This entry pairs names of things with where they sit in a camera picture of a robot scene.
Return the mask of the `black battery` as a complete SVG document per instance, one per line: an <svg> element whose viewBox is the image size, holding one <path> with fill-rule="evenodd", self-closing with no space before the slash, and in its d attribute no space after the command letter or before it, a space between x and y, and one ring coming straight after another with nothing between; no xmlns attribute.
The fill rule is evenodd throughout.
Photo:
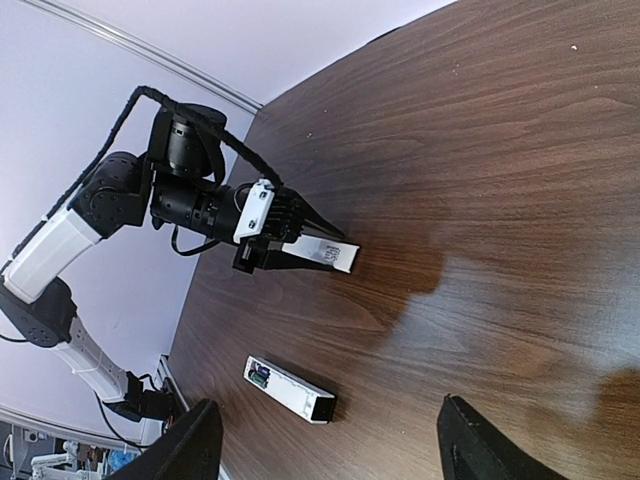
<svg viewBox="0 0 640 480"><path fill-rule="evenodd" d="M260 375L258 372L251 372L249 375L249 379L251 382L262 389L266 389L268 386L268 378Z"/></svg>

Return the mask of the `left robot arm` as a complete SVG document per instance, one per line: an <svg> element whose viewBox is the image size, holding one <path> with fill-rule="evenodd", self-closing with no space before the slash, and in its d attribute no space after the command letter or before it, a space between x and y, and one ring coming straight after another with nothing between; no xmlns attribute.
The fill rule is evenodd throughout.
<svg viewBox="0 0 640 480"><path fill-rule="evenodd" d="M118 367L84 327L60 275L86 250L150 221L203 235L206 248L234 246L234 267L246 273L349 272L358 252L295 190L267 177L226 185L226 123L223 113L202 105L160 108L146 152L101 153L1 275L2 312L24 340L54 351L102 404L132 421L168 418L174 399Z"/></svg>

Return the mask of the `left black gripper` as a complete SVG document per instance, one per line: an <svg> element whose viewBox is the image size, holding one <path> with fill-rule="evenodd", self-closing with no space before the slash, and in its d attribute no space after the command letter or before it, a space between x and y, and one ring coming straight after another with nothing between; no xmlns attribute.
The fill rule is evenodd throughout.
<svg viewBox="0 0 640 480"><path fill-rule="evenodd" d="M239 217L247 194L243 195L244 200L239 204ZM234 224L233 235L239 217ZM294 243L298 240L305 226L332 238L346 238L342 230L322 217L297 192L275 192L261 233L243 239L240 244L233 242L237 247L233 268L247 274L253 274L256 269L333 271L334 268L330 265L283 250L284 243Z"/></svg>

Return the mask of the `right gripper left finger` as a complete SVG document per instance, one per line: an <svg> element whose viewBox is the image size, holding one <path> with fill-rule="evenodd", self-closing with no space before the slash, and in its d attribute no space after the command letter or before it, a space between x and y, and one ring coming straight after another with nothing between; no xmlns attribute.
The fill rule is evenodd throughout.
<svg viewBox="0 0 640 480"><path fill-rule="evenodd" d="M223 425L218 404L201 400L165 435L108 479L173 480L219 478Z"/></svg>

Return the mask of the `purple battery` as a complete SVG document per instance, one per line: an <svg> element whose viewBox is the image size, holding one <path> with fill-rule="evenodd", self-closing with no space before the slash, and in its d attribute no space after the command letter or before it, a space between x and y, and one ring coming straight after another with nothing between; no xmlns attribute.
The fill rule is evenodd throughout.
<svg viewBox="0 0 640 480"><path fill-rule="evenodd" d="M263 381L267 381L270 376L270 370L266 367L258 366L249 372L249 376L251 378L260 378Z"/></svg>

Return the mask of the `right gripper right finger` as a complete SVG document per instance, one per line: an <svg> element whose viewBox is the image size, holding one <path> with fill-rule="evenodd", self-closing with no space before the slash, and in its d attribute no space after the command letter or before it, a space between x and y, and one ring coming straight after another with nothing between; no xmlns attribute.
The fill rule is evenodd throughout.
<svg viewBox="0 0 640 480"><path fill-rule="evenodd" d="M447 395L437 418L445 480L561 479L458 395Z"/></svg>

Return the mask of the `white remote control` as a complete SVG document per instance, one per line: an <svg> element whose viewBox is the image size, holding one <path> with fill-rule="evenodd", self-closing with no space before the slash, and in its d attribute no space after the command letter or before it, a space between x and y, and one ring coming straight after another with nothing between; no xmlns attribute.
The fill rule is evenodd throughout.
<svg viewBox="0 0 640 480"><path fill-rule="evenodd" d="M268 386L262 389L249 379L249 372L263 366L270 370ZM292 413L310 424L325 425L332 421L337 397L299 376L260 357L249 355L243 378Z"/></svg>

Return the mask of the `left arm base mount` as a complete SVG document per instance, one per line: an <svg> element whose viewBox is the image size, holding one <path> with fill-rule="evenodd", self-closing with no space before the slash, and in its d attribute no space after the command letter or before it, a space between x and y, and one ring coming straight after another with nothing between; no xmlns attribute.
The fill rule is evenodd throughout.
<svg viewBox="0 0 640 480"><path fill-rule="evenodd" d="M162 374L158 381L149 374L136 376L125 372L124 396L118 401L105 403L111 412L129 421L160 421L171 426L188 410L177 385L170 375Z"/></svg>

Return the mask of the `white battery cover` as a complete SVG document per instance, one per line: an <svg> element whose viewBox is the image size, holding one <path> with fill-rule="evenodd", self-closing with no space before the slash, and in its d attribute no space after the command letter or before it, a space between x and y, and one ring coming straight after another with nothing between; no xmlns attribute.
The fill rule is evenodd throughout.
<svg viewBox="0 0 640 480"><path fill-rule="evenodd" d="M306 234L301 235L294 243L282 245L284 253L346 274L351 273L359 250L359 245Z"/></svg>

